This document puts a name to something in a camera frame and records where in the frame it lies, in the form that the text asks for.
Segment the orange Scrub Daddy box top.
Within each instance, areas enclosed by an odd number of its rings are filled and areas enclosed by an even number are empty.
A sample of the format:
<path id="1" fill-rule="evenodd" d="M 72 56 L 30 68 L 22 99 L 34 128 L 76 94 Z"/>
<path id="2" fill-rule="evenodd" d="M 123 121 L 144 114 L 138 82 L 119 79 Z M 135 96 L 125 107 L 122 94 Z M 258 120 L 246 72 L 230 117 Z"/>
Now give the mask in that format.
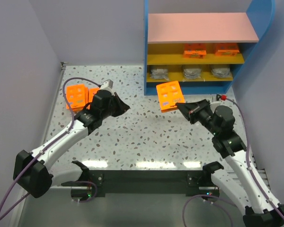
<path id="1" fill-rule="evenodd" d="M 160 110 L 162 113 L 177 110 L 176 103 L 184 103 L 184 95 L 182 93 L 178 81 L 166 82 L 156 86 Z"/>

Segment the bagged silver sponges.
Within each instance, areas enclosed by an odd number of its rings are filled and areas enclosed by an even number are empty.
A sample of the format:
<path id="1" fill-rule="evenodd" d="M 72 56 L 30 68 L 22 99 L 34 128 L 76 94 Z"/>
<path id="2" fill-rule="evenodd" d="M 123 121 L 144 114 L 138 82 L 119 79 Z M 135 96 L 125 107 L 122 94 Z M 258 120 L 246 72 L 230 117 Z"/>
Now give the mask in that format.
<path id="1" fill-rule="evenodd" d="M 212 64 L 210 65 L 212 74 L 217 78 L 228 78 L 231 75 L 230 66 L 228 64 Z"/>
<path id="2" fill-rule="evenodd" d="M 169 81 L 167 65 L 151 65 L 149 66 L 149 74 L 151 79 Z"/>
<path id="3" fill-rule="evenodd" d="M 182 66 L 184 80 L 199 79 L 202 73 L 200 65 L 184 65 Z"/>

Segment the orange Scrub Mommy box bottom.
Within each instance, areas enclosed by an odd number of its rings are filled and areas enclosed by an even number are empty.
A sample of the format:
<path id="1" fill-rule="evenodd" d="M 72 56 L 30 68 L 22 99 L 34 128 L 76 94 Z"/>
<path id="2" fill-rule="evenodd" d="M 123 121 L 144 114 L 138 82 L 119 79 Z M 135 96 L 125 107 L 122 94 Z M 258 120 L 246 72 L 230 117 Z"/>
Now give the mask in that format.
<path id="1" fill-rule="evenodd" d="M 203 59 L 206 55 L 206 45 L 205 44 L 184 44 L 184 53 L 185 58 L 197 58 Z"/>

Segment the orange scrub mommy box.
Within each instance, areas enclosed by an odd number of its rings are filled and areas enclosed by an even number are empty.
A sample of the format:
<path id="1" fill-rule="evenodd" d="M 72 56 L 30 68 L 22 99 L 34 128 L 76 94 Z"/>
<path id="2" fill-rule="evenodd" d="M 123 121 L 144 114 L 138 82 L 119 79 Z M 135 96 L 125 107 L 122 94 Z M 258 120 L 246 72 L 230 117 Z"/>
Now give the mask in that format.
<path id="1" fill-rule="evenodd" d="M 240 50 L 237 43 L 216 43 L 214 53 L 216 56 L 236 56 Z"/>
<path id="2" fill-rule="evenodd" d="M 184 44 L 184 53 L 185 58 L 197 58 L 203 59 L 206 55 L 206 45 L 205 44 Z"/>

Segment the orange Scrub Mommy box top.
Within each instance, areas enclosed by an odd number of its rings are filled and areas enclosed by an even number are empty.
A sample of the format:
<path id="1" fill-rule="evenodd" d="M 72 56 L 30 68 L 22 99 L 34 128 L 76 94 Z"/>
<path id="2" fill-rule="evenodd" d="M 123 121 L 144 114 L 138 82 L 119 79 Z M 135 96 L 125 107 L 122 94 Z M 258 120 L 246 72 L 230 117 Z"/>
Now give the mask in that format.
<path id="1" fill-rule="evenodd" d="M 214 53 L 216 56 L 236 56 L 240 50 L 237 43 L 216 43 Z"/>

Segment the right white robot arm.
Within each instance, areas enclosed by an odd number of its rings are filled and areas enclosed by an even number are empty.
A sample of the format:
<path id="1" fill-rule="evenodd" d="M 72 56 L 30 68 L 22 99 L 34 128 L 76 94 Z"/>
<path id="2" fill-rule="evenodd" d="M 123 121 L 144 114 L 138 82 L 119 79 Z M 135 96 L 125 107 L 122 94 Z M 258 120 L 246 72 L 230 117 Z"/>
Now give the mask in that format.
<path id="1" fill-rule="evenodd" d="M 284 226 L 284 204 L 264 183 L 250 159 L 250 146 L 246 146 L 234 130 L 233 110 L 220 103 L 226 96 L 217 96 L 214 103 L 177 103 L 178 110 L 191 123 L 199 122 L 212 135 L 212 143 L 222 159 L 232 168 L 238 181 L 228 176 L 219 162 L 203 166 L 205 179 L 220 188 L 240 210 L 247 227 Z"/>

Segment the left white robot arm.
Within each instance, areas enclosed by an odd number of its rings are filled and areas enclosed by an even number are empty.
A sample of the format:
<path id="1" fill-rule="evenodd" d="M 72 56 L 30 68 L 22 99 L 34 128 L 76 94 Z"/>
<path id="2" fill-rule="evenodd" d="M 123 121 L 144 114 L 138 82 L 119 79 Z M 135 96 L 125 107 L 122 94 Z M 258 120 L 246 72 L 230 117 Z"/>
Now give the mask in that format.
<path id="1" fill-rule="evenodd" d="M 123 115 L 129 108 L 117 93 L 98 90 L 92 101 L 55 137 L 31 152 L 22 150 L 17 154 L 13 180 L 34 198 L 43 196 L 53 184 L 53 175 L 49 172 L 53 164 L 73 145 L 98 129 L 106 118 Z"/>

